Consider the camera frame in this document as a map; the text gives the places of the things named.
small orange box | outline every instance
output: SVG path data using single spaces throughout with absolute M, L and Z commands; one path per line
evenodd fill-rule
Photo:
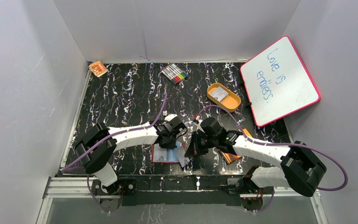
M 101 75 L 108 72 L 105 65 L 102 64 L 101 61 L 97 61 L 89 65 L 90 70 L 94 73 L 96 77 L 100 77 Z

cable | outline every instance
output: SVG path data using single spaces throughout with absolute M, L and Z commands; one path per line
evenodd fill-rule
M 110 210 L 109 210 L 108 208 L 106 208 L 105 206 L 103 206 L 103 205 L 99 202 L 99 200 L 95 197 L 95 195 L 92 193 L 89 180 L 90 180 L 90 174 L 87 175 L 87 187 L 89 188 L 90 195 L 93 197 L 94 201 L 99 205 L 99 207 L 101 207 L 101 209 L 102 209 L 104 212 L 110 213 Z
M 274 199 L 274 195 L 275 195 L 275 189 L 274 187 L 272 188 L 272 194 L 271 194 L 271 199 L 269 200 L 268 204 L 266 205 L 266 207 L 260 209 L 260 210 L 256 210 L 256 212 L 261 212 L 261 211 L 264 211 L 266 210 L 272 203 L 272 199 Z
M 62 173 L 66 173 L 69 171 L 69 168 L 73 167 L 74 165 L 76 165 L 81 159 L 83 159 L 87 154 L 89 154 L 90 152 L 92 152 L 95 148 L 97 148 L 99 145 L 101 145 L 104 141 L 108 140 L 109 138 L 115 136 L 115 135 L 118 135 L 118 134 L 123 134 L 125 132 L 131 132 L 131 131 L 137 131 L 137 130 L 142 130 L 142 129 L 147 129 L 147 128 L 150 128 L 150 127 L 153 127 L 156 123 L 157 123 L 157 120 L 158 118 L 161 116 L 163 110 L 165 109 L 165 105 L 166 105 L 166 98 L 167 98 L 167 92 L 165 91 L 164 93 L 164 101 L 163 101 L 163 104 L 161 105 L 161 109 L 160 109 L 160 112 L 158 113 L 156 119 L 154 120 L 154 122 L 149 125 L 149 126 L 141 126 L 141 127 L 134 127 L 134 128 L 131 128 L 131 129 L 128 129 L 128 130 L 122 130 L 122 131 L 119 131 L 119 132 L 115 132 L 113 134 L 110 134 L 106 137 L 104 137 L 103 139 L 99 140 L 95 145 L 93 145 L 90 149 L 88 149 L 85 153 L 83 153 L 81 156 L 79 156 L 77 159 L 75 159 L 73 162 L 71 162 L 69 165 L 67 165 L 66 167 L 64 167 L 61 172 Z
M 344 167 L 334 158 L 332 158 L 331 156 L 317 150 L 314 149 L 310 146 L 306 146 L 306 145 L 300 145 L 300 144 L 296 144 L 296 143 L 267 143 L 267 142 L 257 142 L 255 140 L 253 140 L 252 138 L 248 137 L 245 132 L 243 131 L 243 129 L 241 128 L 240 124 L 238 123 L 238 121 L 233 117 L 233 115 L 228 112 L 225 108 L 218 106 L 218 105 L 208 105 L 204 108 L 202 108 L 202 110 L 196 115 L 196 118 L 206 109 L 208 109 L 209 107 L 217 107 L 220 108 L 222 110 L 224 110 L 225 112 L 227 112 L 231 119 L 235 122 L 235 125 L 238 127 L 238 129 L 242 132 L 243 136 L 250 142 L 257 144 L 257 145 L 262 145 L 262 146 L 289 146 L 289 147 L 301 147 L 301 148 L 306 148 L 309 149 L 311 151 L 317 152 L 323 156 L 325 156 L 326 158 L 328 158 L 329 160 L 331 160 L 333 163 L 335 163 L 342 171 L 342 173 L 344 174 L 344 183 L 341 184 L 340 186 L 336 187 L 336 188 L 317 188 L 319 190 L 324 190 L 324 191 L 337 191 L 337 190 L 341 190 L 342 188 L 344 188 L 347 184 L 348 184 L 348 174 L 346 173 Z
M 262 189 L 262 195 L 260 196 L 260 198 L 263 198 L 264 196 L 264 188 Z
M 119 197 L 120 197 L 120 200 L 122 200 L 123 199 L 123 195 L 124 195 L 124 189 L 123 189 L 123 187 L 120 187 L 120 193 L 118 193 L 118 195 L 119 195 Z
M 67 169 L 67 172 L 72 171 L 72 170 L 76 170 L 76 169 L 82 169 L 82 168 L 83 167 L 71 167 L 71 168 Z
M 257 199 L 259 197 L 259 194 L 260 194 L 260 189 L 257 191 L 257 195 L 256 195 L 255 199 Z
M 188 129 L 186 128 L 186 131 L 185 131 L 183 134 L 179 135 L 179 136 L 176 138 L 176 140 L 178 140 L 178 138 L 182 137 L 183 135 L 187 134 L 187 131 L 188 131 Z

black marble table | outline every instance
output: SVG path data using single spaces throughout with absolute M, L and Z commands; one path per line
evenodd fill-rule
M 166 109 L 175 113 L 192 127 L 194 116 L 205 106 L 213 104 L 207 98 L 207 88 L 219 82 L 237 94 L 242 103 L 233 113 L 234 117 L 253 137 L 272 142 L 289 142 L 289 135 L 283 120 L 259 128 L 255 125 L 252 111 L 245 107 L 248 101 L 242 81 L 242 63 L 178 63 L 189 76 L 174 85 L 160 71 L 166 63 L 106 64 L 108 74 L 101 77 L 91 75 L 73 139 L 84 135 L 95 123 L 107 126 L 135 126 L 156 118 L 163 100 L 164 89 L 168 92 Z M 235 129 L 229 115 L 217 108 L 206 110 L 203 118 L 216 118 L 226 130 Z M 189 140 L 191 132 L 185 136 Z M 76 155 L 69 151 L 67 164 Z M 116 151 L 110 164 L 119 175 L 240 175 L 253 165 L 270 167 L 259 160 L 242 157 L 227 165 L 216 148 L 209 153 L 191 159 L 190 167 L 183 169 L 179 164 L 151 162 L 151 146 L 136 146 Z M 82 169 L 71 175 L 85 175 Z

white paper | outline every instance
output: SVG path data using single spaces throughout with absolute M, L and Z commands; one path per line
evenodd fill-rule
M 187 166 L 190 162 L 190 159 L 188 157 L 185 157 L 185 153 L 186 151 L 182 146 L 180 146 L 180 148 L 176 151 L 176 156 L 179 159 L 179 163 L 181 167 Z
M 156 162 L 166 162 L 167 161 L 167 150 L 160 148 L 158 144 L 154 145 L 153 150 L 153 161 Z
M 222 99 L 224 99 L 224 97 L 226 97 L 228 95 L 228 92 L 225 91 L 223 88 L 221 88 L 220 86 L 217 87 L 212 93 L 211 96 L 213 98 L 215 98 L 217 101 L 222 101 Z

whiteboard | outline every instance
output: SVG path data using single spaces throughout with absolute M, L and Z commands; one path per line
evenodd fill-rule
M 243 64 L 241 74 L 259 127 L 320 99 L 319 91 L 288 36 Z

